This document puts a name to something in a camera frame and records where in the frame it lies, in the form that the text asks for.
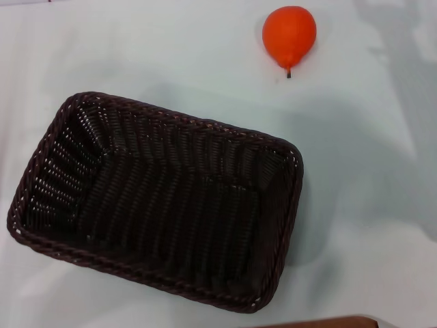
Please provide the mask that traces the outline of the dark brown woven basket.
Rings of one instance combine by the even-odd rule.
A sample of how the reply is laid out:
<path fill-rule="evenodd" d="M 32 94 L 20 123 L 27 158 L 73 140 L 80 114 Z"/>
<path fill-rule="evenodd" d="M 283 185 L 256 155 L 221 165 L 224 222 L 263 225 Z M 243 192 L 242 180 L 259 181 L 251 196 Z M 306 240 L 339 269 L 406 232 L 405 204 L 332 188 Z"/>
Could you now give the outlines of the dark brown woven basket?
<path fill-rule="evenodd" d="M 7 228 L 20 244 L 224 310 L 272 300 L 302 190 L 290 142 L 137 100 L 65 100 Z"/>

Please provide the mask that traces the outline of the brown wooden edge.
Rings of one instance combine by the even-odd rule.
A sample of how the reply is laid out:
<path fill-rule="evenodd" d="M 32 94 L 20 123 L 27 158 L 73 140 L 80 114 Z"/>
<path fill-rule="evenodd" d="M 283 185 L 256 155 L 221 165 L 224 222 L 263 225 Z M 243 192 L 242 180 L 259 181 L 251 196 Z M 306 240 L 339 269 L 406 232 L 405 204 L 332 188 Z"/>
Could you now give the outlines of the brown wooden edge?
<path fill-rule="evenodd" d="M 256 328 L 379 328 L 378 322 L 366 316 L 342 316 L 311 321 L 281 323 Z"/>

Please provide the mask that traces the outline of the orange plastic pear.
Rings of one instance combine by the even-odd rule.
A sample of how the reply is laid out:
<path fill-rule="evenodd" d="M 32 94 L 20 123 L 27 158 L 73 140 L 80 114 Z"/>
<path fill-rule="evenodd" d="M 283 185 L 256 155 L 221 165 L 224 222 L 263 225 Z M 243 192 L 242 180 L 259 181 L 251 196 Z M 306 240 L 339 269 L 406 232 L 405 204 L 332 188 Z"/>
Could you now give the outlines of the orange plastic pear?
<path fill-rule="evenodd" d="M 292 68 L 309 53 L 315 44 L 317 27 L 313 15 L 300 6 L 285 6 L 271 12 L 262 27 L 264 48 L 287 78 Z"/>

